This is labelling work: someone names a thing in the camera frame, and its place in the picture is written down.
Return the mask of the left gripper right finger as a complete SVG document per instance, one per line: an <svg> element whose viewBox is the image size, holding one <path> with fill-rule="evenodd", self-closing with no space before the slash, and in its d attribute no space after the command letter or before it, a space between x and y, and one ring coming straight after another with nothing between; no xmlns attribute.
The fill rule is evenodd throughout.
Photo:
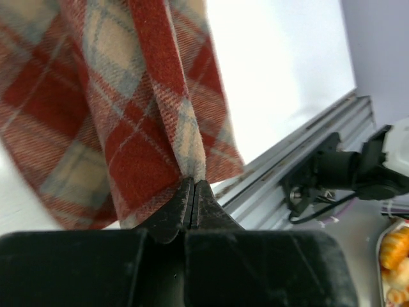
<svg viewBox="0 0 409 307"><path fill-rule="evenodd" d="M245 230L195 187L185 235L187 306L358 306L337 241L319 230Z"/></svg>

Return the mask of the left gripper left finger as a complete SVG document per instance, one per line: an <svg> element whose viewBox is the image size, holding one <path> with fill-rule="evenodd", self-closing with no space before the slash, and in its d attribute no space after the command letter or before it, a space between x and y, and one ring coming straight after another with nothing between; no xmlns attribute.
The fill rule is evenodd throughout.
<svg viewBox="0 0 409 307"><path fill-rule="evenodd" d="M185 179L130 230L13 232L1 237L2 306L183 306Z"/></svg>

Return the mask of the red plaid skirt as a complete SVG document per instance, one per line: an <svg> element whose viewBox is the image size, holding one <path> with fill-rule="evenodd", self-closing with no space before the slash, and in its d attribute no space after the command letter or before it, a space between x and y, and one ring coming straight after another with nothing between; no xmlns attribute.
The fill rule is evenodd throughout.
<svg viewBox="0 0 409 307"><path fill-rule="evenodd" d="M66 229L239 175L203 1L2 1L1 139Z"/></svg>

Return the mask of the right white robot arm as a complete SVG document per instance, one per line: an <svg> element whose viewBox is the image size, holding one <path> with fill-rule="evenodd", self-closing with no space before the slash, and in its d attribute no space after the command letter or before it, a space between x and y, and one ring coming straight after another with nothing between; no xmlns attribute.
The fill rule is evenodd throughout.
<svg viewBox="0 0 409 307"><path fill-rule="evenodd" d="M360 152L319 150L313 158L313 187L352 191L361 200L408 194L408 118L381 128Z"/></svg>

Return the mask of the white tray with food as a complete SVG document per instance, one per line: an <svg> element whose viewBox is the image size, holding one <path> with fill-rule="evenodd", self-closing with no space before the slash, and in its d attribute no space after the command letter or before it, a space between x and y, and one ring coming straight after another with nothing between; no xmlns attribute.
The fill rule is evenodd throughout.
<svg viewBox="0 0 409 307"><path fill-rule="evenodd" d="M380 235L376 261L381 305L408 306L408 220L395 220Z"/></svg>

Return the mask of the aluminium rail frame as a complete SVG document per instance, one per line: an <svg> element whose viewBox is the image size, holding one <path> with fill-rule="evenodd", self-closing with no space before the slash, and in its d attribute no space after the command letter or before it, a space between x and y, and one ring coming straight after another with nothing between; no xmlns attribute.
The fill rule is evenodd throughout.
<svg viewBox="0 0 409 307"><path fill-rule="evenodd" d="M215 187L223 209L248 230L287 228L289 210L281 180L331 133L341 148L356 150L374 132L369 97L350 96L271 147L245 167L245 173Z"/></svg>

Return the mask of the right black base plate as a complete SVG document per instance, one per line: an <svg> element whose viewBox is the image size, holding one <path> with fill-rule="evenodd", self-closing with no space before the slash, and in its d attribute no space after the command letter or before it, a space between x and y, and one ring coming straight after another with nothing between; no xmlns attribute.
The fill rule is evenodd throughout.
<svg viewBox="0 0 409 307"><path fill-rule="evenodd" d="M329 134L282 178L284 199L293 217L299 217L315 197L322 194L321 189L316 188L317 160L321 154L336 151L339 143L338 132Z"/></svg>

